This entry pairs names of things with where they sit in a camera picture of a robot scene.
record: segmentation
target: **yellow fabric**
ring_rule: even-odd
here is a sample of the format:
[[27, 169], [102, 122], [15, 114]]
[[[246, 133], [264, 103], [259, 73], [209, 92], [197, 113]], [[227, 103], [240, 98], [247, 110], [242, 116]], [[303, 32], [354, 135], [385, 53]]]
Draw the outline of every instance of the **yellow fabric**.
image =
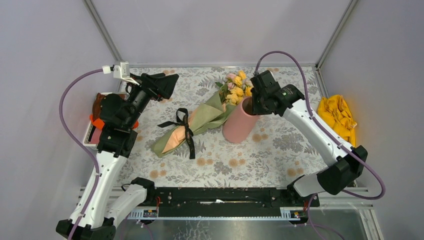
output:
[[356, 147], [355, 127], [348, 104], [341, 95], [323, 97], [316, 110], [318, 115], [344, 140]]

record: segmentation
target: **black bow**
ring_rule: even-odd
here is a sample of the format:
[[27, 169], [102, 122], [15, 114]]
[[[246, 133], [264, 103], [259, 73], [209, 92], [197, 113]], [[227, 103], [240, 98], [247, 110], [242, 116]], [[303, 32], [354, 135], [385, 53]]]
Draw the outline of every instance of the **black bow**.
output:
[[[182, 112], [182, 113], [185, 114], [182, 117], [182, 120], [178, 116], [178, 112]], [[178, 110], [176, 111], [176, 122], [167, 121], [167, 122], [164, 122], [164, 123], [159, 124], [157, 126], [160, 127], [160, 128], [165, 128], [165, 127], [168, 127], [170, 125], [184, 126], [184, 128], [185, 128], [185, 141], [187, 142], [188, 147], [190, 148], [190, 159], [195, 159], [196, 158], [195, 144], [193, 142], [193, 132], [189, 128], [189, 111], [187, 110], [187, 108], [178, 108]]]

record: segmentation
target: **flower bouquet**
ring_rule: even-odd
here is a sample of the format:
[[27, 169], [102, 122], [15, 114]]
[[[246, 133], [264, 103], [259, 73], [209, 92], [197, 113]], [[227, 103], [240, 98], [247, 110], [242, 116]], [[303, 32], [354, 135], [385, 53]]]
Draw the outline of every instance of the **flower bouquet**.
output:
[[[230, 73], [225, 82], [215, 84], [219, 90], [188, 116], [188, 127], [193, 135], [221, 126], [244, 97], [252, 96], [252, 82], [243, 71], [239, 71], [238, 75]], [[161, 158], [177, 149], [185, 140], [185, 126], [179, 125], [159, 138], [151, 148]]]

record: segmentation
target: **floral tablecloth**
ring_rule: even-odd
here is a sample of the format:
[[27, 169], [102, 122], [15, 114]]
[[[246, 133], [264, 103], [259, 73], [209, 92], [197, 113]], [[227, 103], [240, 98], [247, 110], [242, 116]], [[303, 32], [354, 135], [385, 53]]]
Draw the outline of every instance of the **floral tablecloth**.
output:
[[[281, 86], [293, 84], [304, 92], [296, 67], [261, 68], [273, 72]], [[312, 67], [303, 67], [311, 106], [316, 109], [321, 95]], [[179, 74], [172, 98], [150, 101], [139, 118], [139, 133], [132, 153], [123, 166], [116, 186], [136, 177], [154, 181], [157, 187], [285, 187], [303, 174], [311, 174], [326, 165], [302, 133], [277, 115], [261, 116], [256, 126], [241, 144], [225, 140], [222, 126], [193, 137], [196, 159], [189, 159], [184, 143], [165, 157], [157, 157], [150, 146], [172, 127], [157, 125], [175, 121], [178, 108], [190, 113], [218, 90], [228, 73], [243, 70], [253, 76], [253, 67], [177, 67], [132, 68], [136, 75]]]

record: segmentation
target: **gray wall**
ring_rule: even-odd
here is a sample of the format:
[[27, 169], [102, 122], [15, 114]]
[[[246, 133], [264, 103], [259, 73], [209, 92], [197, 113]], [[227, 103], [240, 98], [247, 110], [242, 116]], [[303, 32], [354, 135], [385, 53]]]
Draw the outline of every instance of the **gray wall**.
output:
[[[322, 69], [358, 122], [357, 143], [387, 194], [375, 201], [385, 239], [423, 239], [424, 1], [361, 0]], [[375, 193], [369, 174], [360, 183]]]
[[[73, 211], [92, 164], [63, 130], [59, 99], [114, 60], [81, 0], [1, 1], [0, 33], [0, 239], [63, 239], [57, 221]], [[65, 119], [78, 138], [95, 94], [116, 86], [97, 73], [71, 90]]]
[[[122, 57], [150, 65], [315, 63], [349, 0], [93, 0]], [[269, 56], [264, 63], [290, 63]]]

